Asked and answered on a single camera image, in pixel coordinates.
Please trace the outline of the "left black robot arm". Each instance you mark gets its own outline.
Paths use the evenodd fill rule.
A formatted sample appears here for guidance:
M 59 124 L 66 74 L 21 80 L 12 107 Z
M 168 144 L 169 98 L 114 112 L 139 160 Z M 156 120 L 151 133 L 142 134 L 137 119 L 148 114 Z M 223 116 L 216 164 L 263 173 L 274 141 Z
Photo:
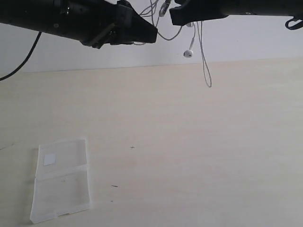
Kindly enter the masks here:
M 126 0 L 2 0 L 0 21 L 85 46 L 153 44 L 158 30 Z

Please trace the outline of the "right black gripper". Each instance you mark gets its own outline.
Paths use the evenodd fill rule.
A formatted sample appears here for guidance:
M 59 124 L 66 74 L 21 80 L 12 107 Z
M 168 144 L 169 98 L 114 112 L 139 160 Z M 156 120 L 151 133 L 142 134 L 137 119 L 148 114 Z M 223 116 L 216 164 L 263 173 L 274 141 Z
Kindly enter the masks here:
M 228 17 L 220 8 L 221 0 L 183 0 L 176 1 L 180 6 L 171 8 L 170 18 L 175 26 L 191 22 L 223 19 Z

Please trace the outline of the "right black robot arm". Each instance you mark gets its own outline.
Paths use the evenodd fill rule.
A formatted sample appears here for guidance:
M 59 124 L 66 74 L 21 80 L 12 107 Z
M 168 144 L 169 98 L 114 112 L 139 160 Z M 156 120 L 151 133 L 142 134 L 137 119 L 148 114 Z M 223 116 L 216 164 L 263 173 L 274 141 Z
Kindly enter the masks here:
M 169 10 L 173 25 L 222 19 L 228 16 L 284 16 L 303 18 L 301 0 L 177 0 Z

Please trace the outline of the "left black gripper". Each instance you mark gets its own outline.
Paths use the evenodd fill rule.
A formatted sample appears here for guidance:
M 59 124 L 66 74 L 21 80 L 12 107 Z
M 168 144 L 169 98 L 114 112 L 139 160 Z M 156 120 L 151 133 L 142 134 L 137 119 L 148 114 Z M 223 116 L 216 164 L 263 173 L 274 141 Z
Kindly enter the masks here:
M 66 6 L 66 36 L 99 49 L 111 45 L 157 40 L 158 29 L 139 16 L 126 0 L 69 0 Z

